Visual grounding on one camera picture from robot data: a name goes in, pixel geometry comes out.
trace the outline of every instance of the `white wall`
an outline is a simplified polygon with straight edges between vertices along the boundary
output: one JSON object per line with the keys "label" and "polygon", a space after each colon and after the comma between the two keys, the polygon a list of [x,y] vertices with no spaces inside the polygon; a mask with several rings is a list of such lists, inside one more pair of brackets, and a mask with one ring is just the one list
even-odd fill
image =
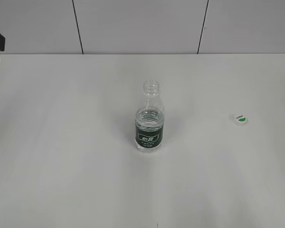
{"label": "white wall", "polygon": [[197,53],[207,0],[75,0],[85,53]]}
{"label": "white wall", "polygon": [[[85,53],[196,53],[207,0],[74,0]],[[81,53],[72,0],[0,0],[5,53]],[[200,53],[285,53],[285,0],[209,0]]]}
{"label": "white wall", "polygon": [[71,0],[0,0],[5,53],[81,53]]}
{"label": "white wall", "polygon": [[285,53],[285,0],[210,0],[200,53]]}

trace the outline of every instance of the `clear plastic bottle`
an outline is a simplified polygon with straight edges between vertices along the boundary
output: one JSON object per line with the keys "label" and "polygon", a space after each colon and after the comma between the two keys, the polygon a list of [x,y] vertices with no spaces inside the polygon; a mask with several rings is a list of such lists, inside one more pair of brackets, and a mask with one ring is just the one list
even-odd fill
{"label": "clear plastic bottle", "polygon": [[162,143],[164,106],[160,97],[160,85],[148,80],[143,84],[144,102],[135,116],[135,142],[145,153],[157,150]]}

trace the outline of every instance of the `bottle label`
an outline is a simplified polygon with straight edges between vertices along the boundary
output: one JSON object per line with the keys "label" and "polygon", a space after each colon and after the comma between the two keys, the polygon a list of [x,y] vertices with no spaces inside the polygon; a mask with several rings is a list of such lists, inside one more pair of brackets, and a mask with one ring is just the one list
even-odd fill
{"label": "bottle label", "polygon": [[136,142],[145,148],[153,148],[158,146],[162,141],[162,130],[163,127],[161,127],[159,130],[155,132],[146,132],[141,129],[139,129],[136,126]]}

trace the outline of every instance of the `table surface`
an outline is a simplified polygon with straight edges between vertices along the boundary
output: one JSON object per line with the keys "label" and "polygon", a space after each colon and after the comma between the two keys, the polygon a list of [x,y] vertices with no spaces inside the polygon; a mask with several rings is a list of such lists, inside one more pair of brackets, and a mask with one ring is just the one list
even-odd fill
{"label": "table surface", "polygon": [[[166,119],[143,154],[149,78]],[[1,56],[0,228],[157,226],[285,228],[285,55]]]}

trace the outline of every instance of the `bottle cap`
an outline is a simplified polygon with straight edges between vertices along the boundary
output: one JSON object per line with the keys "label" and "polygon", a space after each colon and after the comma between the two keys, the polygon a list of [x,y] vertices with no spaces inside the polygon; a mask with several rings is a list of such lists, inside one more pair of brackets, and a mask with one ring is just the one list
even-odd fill
{"label": "bottle cap", "polygon": [[236,115],[234,115],[234,122],[237,125],[244,126],[248,123],[248,119],[243,114],[236,114]]}

